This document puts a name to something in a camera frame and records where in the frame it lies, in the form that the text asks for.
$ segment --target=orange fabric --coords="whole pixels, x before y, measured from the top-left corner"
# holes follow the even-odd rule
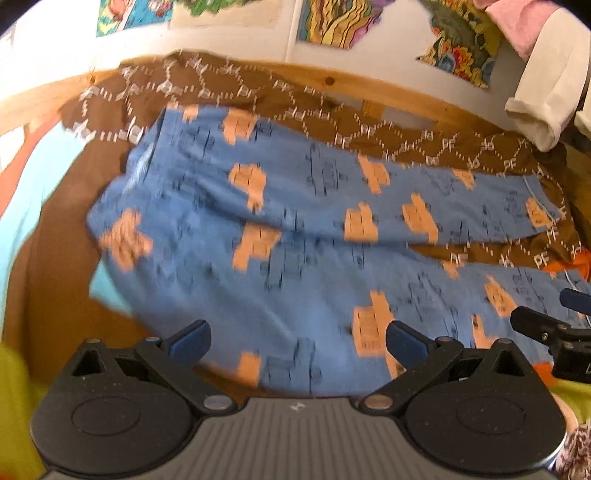
[[[574,260],[571,264],[553,261],[544,267],[544,271],[562,272],[564,270],[571,270],[573,267],[579,270],[579,273],[585,280],[591,281],[591,252],[586,248],[583,248],[582,251],[574,256]]]
[[[0,217],[6,211],[14,192],[17,190],[22,171],[25,169],[31,153],[33,153],[43,136],[56,126],[60,120],[60,115],[57,112],[48,115],[39,128],[29,134],[20,150],[8,164],[8,167],[0,174]]]
[[[552,385],[556,385],[556,382],[558,381],[557,378],[552,376],[553,368],[554,365],[552,365],[550,362],[542,362],[534,365],[534,370],[538,372],[542,382],[544,382],[544,385],[548,388],[550,388]]]

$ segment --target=yellow-green fabric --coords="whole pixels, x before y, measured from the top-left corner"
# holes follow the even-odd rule
[[[558,395],[572,408],[579,423],[585,423],[591,419],[591,385],[556,380],[556,383],[548,387],[552,393]]]
[[[0,479],[35,480],[43,472],[29,422],[46,389],[31,382],[22,358],[0,343]]]

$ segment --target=white wall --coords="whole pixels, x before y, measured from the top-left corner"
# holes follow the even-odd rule
[[[435,35],[428,12],[417,0],[396,0],[382,21],[349,51],[298,42],[294,63],[306,63],[378,78],[419,90],[473,112],[503,128],[513,129],[504,107],[515,93],[525,62],[503,43],[489,89],[416,60]]]
[[[92,69],[112,68],[126,58],[191,48],[244,59],[287,59],[375,77],[512,128],[504,104],[515,92],[524,62],[508,45],[501,49],[491,88],[483,90],[415,60],[434,40],[429,15],[417,0],[396,0],[385,9],[382,22],[349,51],[299,42],[290,48],[299,5],[301,0],[284,0],[279,22],[272,29],[227,26],[169,30],[161,24],[95,38],[99,0],[43,0],[19,20],[13,64],[0,74],[8,76],[11,93],[16,93]],[[59,27],[56,18],[62,18]]]

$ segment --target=black clamp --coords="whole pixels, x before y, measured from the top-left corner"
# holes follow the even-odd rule
[[[560,304],[587,317],[591,296],[569,288],[560,293]],[[554,359],[556,378],[591,384],[591,329],[573,328],[528,307],[517,307],[511,314],[513,330],[548,347]]]

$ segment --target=gray ribbed base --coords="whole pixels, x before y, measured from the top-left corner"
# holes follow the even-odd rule
[[[348,400],[254,398],[203,422],[179,455],[138,480],[467,480],[417,453],[397,424]],[[520,480],[555,479],[541,470]],[[44,480],[69,480],[48,473]]]

